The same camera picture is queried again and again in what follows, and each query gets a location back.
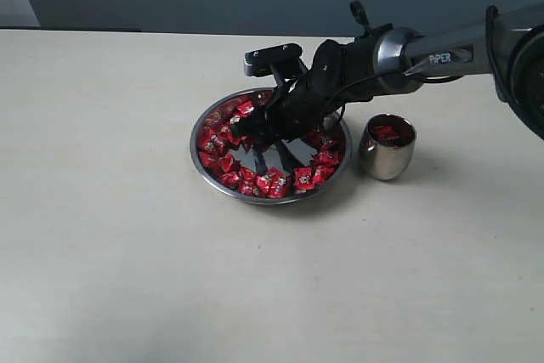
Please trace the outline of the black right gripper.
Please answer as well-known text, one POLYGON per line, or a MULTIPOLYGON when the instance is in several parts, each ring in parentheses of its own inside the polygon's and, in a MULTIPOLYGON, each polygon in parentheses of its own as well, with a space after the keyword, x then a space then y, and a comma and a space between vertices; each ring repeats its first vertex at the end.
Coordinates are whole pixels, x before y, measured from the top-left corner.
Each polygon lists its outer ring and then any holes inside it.
POLYGON ((235 122, 233 135, 249 137, 252 150, 266 151, 277 139, 304 136, 345 104, 370 101, 377 95, 377 75, 372 67, 375 44, 372 38, 346 44, 324 41, 315 51, 311 68, 294 87, 262 110, 235 122))

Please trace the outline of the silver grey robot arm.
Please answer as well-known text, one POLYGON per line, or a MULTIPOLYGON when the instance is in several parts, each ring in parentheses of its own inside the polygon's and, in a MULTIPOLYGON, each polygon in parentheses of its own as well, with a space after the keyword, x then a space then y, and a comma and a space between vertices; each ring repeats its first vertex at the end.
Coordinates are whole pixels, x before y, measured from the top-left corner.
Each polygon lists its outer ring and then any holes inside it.
POLYGON ((481 21, 431 36, 390 24, 370 27, 361 3, 352 2, 350 9, 364 33, 345 44, 325 40, 310 65, 301 61, 296 44, 245 55, 248 76, 272 76, 276 85, 264 105, 234 125, 236 137, 264 145, 298 139, 346 104, 484 74, 492 77, 498 99, 530 131, 542 135, 541 4, 506 13, 489 6, 481 21))

